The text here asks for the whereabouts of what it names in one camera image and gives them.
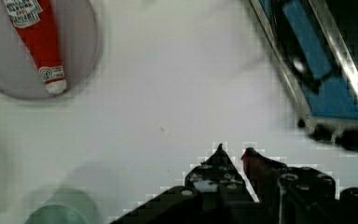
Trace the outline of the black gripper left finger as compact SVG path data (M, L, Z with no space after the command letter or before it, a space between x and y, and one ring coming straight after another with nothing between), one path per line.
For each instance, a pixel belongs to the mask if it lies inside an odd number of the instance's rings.
M229 207L253 201L245 180L219 145L186 175L182 186L164 190L110 224L234 224Z

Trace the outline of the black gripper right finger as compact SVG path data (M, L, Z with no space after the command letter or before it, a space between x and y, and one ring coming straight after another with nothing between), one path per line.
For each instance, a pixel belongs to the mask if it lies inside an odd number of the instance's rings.
M311 167L290 167L248 147L243 171L276 224L358 224L358 187L336 193L336 181Z

